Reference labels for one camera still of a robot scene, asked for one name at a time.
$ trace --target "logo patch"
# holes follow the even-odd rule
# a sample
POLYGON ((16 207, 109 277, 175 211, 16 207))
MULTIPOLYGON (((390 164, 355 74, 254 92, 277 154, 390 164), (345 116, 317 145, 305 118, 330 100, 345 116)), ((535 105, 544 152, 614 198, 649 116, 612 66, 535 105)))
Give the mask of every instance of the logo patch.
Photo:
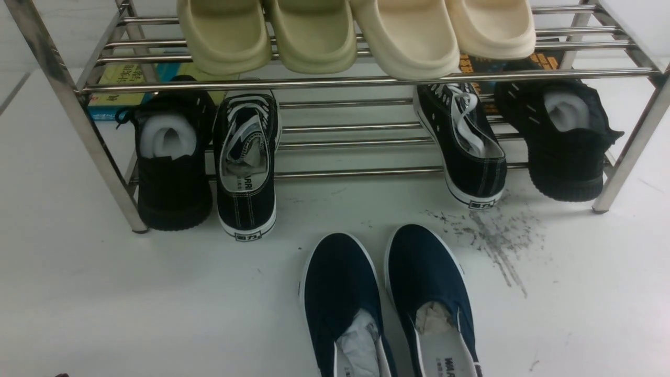
POLYGON ((240 241, 240 242, 249 242, 249 241, 255 241, 257 239, 261 239, 263 235, 261 234, 260 231, 254 233, 254 234, 239 234, 235 233, 235 240, 240 241))
POLYGON ((496 201, 490 202, 470 202, 470 209, 489 209, 496 204, 496 201))

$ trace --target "slipper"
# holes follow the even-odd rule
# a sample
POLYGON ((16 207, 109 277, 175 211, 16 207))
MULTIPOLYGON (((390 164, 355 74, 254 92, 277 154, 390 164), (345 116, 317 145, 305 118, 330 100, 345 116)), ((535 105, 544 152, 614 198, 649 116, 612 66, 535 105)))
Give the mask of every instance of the slipper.
POLYGON ((193 63, 209 74, 236 74, 272 57, 260 0, 177 0, 193 63))
POLYGON ((350 0, 379 66, 419 80, 457 72, 460 53, 444 0, 350 0))
POLYGON ((458 45, 465 54, 523 59, 535 50, 535 22, 528 0, 447 0, 458 45))
POLYGON ((356 31, 347 0, 266 0, 265 10, 286 68, 326 74, 349 69, 356 61, 356 31))

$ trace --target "white shoelace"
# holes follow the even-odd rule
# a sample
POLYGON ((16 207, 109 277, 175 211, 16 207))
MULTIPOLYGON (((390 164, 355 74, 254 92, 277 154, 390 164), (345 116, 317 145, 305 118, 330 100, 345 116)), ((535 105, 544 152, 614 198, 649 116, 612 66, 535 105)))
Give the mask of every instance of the white shoelace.
POLYGON ((484 142, 477 135, 470 131, 470 127, 466 121, 466 117, 477 108, 477 103, 479 98, 474 93, 466 93, 458 88, 458 85, 455 84, 442 84, 442 85, 433 85, 431 90, 435 91, 435 94, 442 99, 442 101, 447 106, 451 106, 451 103, 448 103, 449 97, 444 93, 444 89, 447 87, 454 94, 454 101, 459 99, 467 99, 467 108, 457 119, 456 130, 458 133, 470 144, 472 147, 472 153, 475 157, 483 158, 486 156, 484 150, 484 142))
MULTIPOLYGON (((267 122, 269 116, 269 108, 268 108, 269 105, 264 98, 260 96, 242 97, 239 99, 230 100, 229 104, 232 105, 237 102, 242 103, 228 109, 228 124, 234 125, 237 122, 237 114, 242 109, 256 109, 258 113, 261 114, 261 116, 263 116, 263 122, 267 122), (260 101, 263 103, 263 106, 260 106, 258 103, 250 101, 260 101)), ((235 133, 232 135, 231 139, 226 141, 226 149, 224 150, 223 155, 227 157, 228 154, 230 154, 230 151, 233 149, 233 147, 235 147, 235 144, 237 144, 239 140, 243 140, 248 136, 247 132, 249 128, 256 124, 259 126, 261 125, 261 118, 258 115, 254 115, 244 124, 238 126, 235 133)))

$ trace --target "book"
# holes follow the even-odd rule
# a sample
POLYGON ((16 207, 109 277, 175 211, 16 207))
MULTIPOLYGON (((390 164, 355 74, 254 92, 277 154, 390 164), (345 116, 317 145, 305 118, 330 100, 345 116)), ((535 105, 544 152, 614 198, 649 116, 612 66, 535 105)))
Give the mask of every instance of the book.
MULTIPOLYGON (((161 63, 154 65, 162 83, 173 77, 188 74, 197 81, 236 80, 238 75, 216 76, 202 72, 193 63, 161 63)), ((105 67, 98 84, 132 85, 146 83, 139 64, 110 64, 105 67)), ((218 105, 226 97, 224 91, 209 92, 218 105)), ((113 121, 117 111, 126 106, 136 106, 148 101, 152 93, 93 93, 88 104, 88 112, 95 121, 113 121)))

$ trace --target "stainless steel shoe rack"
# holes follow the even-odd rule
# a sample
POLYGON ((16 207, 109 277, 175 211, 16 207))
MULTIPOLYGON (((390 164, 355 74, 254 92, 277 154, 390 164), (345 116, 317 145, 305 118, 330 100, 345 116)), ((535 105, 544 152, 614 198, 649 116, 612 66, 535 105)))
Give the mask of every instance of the stainless steel shoe rack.
MULTIPOLYGON (((114 14, 110 24, 100 39, 97 47, 91 54, 90 60, 84 69, 79 81, 74 82, 58 49, 54 45, 49 31, 44 25, 32 0, 5 0, 10 13, 21 30, 26 42, 32 49, 42 70, 46 74, 56 96, 69 116, 74 129, 84 142, 93 162, 107 183, 109 190, 126 216, 132 230, 144 233, 148 230, 137 213, 137 206, 133 198, 137 186, 136 158, 133 158, 126 172, 121 172, 112 158, 105 141, 103 140, 95 122, 88 115, 86 106, 92 93, 150 93, 156 91, 171 91, 177 89, 314 89, 314 88, 355 88, 355 87, 385 87, 391 85, 445 84, 472 81, 512 81, 512 80, 543 80, 550 78, 618 78, 642 76, 648 78, 655 86, 655 92, 649 99, 642 116, 625 145, 623 153, 618 159, 612 156, 606 158, 606 185, 593 205, 596 213, 605 213, 619 193, 633 166, 642 154, 656 127, 661 122, 670 105, 670 85, 667 84, 669 70, 654 62, 639 41, 630 35, 600 0, 581 0, 578 5, 557 7, 535 7, 536 15, 554 15, 562 13, 574 14, 572 26, 568 28, 552 28, 537 30, 538 37, 567 37, 564 42, 538 42, 538 51, 565 51, 565 59, 561 69, 556 71, 519 71, 505 73, 475 73, 453 74, 447 77, 411 82, 398 80, 388 76, 375 77, 340 77, 340 78, 298 78, 287 80, 238 80, 201 83, 159 83, 153 63, 157 62, 190 62, 187 54, 159 55, 152 54, 150 48, 185 48, 183 39, 147 39, 143 33, 146 25, 176 25, 176 17, 140 17, 137 15, 133 0, 114 0, 118 12, 114 14), (597 19, 599 26, 589 26, 591 17, 597 19), (592 34, 607 34, 612 40, 603 42, 583 42, 582 37, 592 34), (114 56, 115 49, 132 49, 130 56, 114 56), (636 68, 618 69, 571 69, 577 51, 594 49, 623 49, 630 59, 637 65, 636 68), (143 85, 99 85, 97 82, 102 76, 107 64, 140 63, 147 79, 143 85)), ((358 36, 359 42, 364 42, 363 36, 358 36)), ((370 50, 359 46, 359 57, 371 56, 370 50)), ((284 103, 282 109, 316 109, 335 107, 365 107, 365 106, 396 106, 410 105, 411 98, 361 100, 361 101, 319 101, 284 103)), ((491 119, 493 124, 501 123, 500 119, 491 119)), ((416 122, 412 123, 384 123, 384 124, 354 124, 354 125, 327 125, 284 127, 285 133, 322 133, 337 131, 377 131, 383 135, 384 131, 394 129, 420 128, 416 122)), ((519 139, 515 133, 498 134, 500 140, 519 139)), ((367 146, 407 146, 431 144, 429 137, 407 139, 374 139, 359 141, 327 141, 310 143, 284 143, 283 149, 309 148, 353 148, 367 146)), ((526 168, 526 164, 510 164, 510 169, 526 168)), ((333 170, 313 172, 283 172, 276 174, 277 179, 288 178, 326 178, 351 176, 384 176, 400 174, 442 174, 441 166, 420 166, 411 168, 372 169, 372 170, 333 170)))

